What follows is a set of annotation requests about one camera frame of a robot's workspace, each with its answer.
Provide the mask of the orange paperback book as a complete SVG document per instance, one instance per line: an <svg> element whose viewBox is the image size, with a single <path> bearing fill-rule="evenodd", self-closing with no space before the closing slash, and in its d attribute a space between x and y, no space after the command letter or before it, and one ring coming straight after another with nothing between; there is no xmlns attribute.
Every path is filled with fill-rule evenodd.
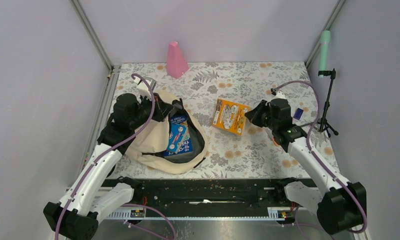
<svg viewBox="0 0 400 240"><path fill-rule="evenodd" d="M218 98L212 119L212 126L241 136L247 122L245 114L251 108L247 105Z"/></svg>

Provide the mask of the beige canvas backpack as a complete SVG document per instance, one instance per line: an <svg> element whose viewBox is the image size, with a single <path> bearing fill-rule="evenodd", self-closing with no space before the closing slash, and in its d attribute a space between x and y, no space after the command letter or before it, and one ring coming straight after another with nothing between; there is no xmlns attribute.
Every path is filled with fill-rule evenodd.
<svg viewBox="0 0 400 240"><path fill-rule="evenodd" d="M169 104L179 99L166 91L155 94L159 94L160 98ZM179 156L164 157L172 116L166 117L164 121L152 120L154 109L155 103L146 97L136 97L131 93L119 95L98 143L117 145L117 150L122 155L170 174L183 174L194 169L205 159L208 149L203 128L183 106L183 109L173 116L187 115L193 151Z"/></svg>

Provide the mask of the dark blue treehouse book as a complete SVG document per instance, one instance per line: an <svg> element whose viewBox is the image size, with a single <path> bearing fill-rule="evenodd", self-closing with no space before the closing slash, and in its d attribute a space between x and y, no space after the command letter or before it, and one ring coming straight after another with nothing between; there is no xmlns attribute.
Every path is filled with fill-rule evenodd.
<svg viewBox="0 0 400 240"><path fill-rule="evenodd" d="M181 156L193 151L187 119L187 115L170 118L170 136L168 146L164 151L165 158Z"/></svg>

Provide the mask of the light blue paperback book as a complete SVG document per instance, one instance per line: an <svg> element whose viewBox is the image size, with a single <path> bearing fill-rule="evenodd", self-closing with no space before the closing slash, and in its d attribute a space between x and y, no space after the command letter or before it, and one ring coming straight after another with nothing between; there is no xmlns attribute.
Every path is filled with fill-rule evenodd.
<svg viewBox="0 0 400 240"><path fill-rule="evenodd" d="M180 151L187 133L188 128L185 125L175 123L170 124L170 135L167 146L169 154L177 154Z"/></svg>

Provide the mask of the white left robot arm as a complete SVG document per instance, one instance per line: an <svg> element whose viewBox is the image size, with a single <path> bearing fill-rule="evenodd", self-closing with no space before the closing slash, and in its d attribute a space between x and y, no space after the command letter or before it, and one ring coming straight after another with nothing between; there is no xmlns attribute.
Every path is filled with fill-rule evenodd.
<svg viewBox="0 0 400 240"><path fill-rule="evenodd" d="M90 240L100 223L117 208L126 203L145 203L141 183L130 177L121 178L99 199L95 195L130 144L153 124L169 127L168 117L182 108L181 99L165 99L164 93L155 93L153 97L125 93L117 97L91 159L59 202L49 202L44 207L43 213L56 239L64 236Z"/></svg>

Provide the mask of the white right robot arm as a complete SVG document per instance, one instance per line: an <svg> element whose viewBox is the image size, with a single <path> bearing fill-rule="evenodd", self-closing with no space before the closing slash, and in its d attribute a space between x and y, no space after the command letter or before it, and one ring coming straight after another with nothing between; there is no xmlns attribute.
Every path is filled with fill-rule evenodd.
<svg viewBox="0 0 400 240"><path fill-rule="evenodd" d="M330 235L353 227L367 227L366 190L359 183L351 183L325 163L311 145L306 132L292 122L291 108L286 99L262 100L245 113L257 127L270 129L272 138L294 157L306 170L317 189L293 181L275 191L275 201L281 206L295 202L315 214L322 228Z"/></svg>

